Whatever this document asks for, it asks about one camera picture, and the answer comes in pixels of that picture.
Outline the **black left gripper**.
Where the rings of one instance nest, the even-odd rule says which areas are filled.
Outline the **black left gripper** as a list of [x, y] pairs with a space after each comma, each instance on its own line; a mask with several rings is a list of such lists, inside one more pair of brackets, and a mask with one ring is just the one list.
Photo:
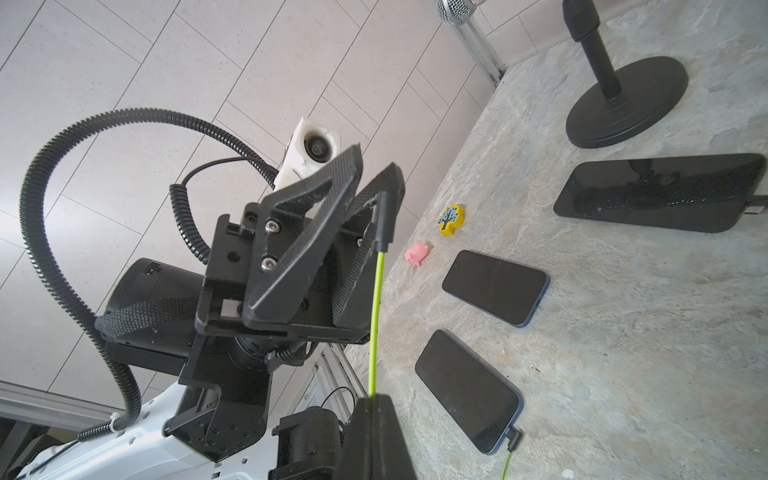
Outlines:
[[222, 216], [198, 332], [274, 344], [365, 343], [377, 255], [394, 240], [405, 180], [392, 163], [355, 196], [362, 173], [355, 144], [261, 205], [247, 204], [240, 223]]

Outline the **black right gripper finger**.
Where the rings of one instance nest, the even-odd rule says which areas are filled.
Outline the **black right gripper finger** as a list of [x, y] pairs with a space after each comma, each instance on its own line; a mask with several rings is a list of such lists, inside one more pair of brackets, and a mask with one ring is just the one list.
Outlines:
[[333, 479], [416, 479], [390, 396], [360, 399], [346, 430]]

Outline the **blue-edged smartphone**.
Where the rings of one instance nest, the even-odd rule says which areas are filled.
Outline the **blue-edged smartphone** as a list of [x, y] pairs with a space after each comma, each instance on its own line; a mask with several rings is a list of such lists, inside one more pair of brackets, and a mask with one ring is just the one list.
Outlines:
[[507, 324], [527, 326], [550, 285], [543, 270], [470, 250], [460, 251], [442, 290]]
[[491, 455], [503, 442], [510, 452], [517, 448], [520, 390], [451, 332], [431, 335], [415, 372], [480, 453]]

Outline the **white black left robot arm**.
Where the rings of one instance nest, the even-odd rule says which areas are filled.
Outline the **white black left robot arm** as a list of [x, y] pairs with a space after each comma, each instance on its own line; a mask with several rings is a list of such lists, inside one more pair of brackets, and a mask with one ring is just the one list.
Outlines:
[[178, 227], [205, 272], [140, 259], [96, 315], [64, 278], [45, 234], [41, 202], [58, 159], [48, 149], [31, 165], [22, 231], [52, 296], [117, 368], [128, 407], [38, 459], [26, 478], [156, 478], [184, 459], [232, 457], [263, 437], [279, 367], [301, 365], [322, 343], [369, 340], [375, 267], [405, 193], [398, 166], [362, 185], [362, 154], [351, 147], [248, 204], [240, 222], [222, 215], [211, 244], [197, 232], [185, 186], [175, 184]]

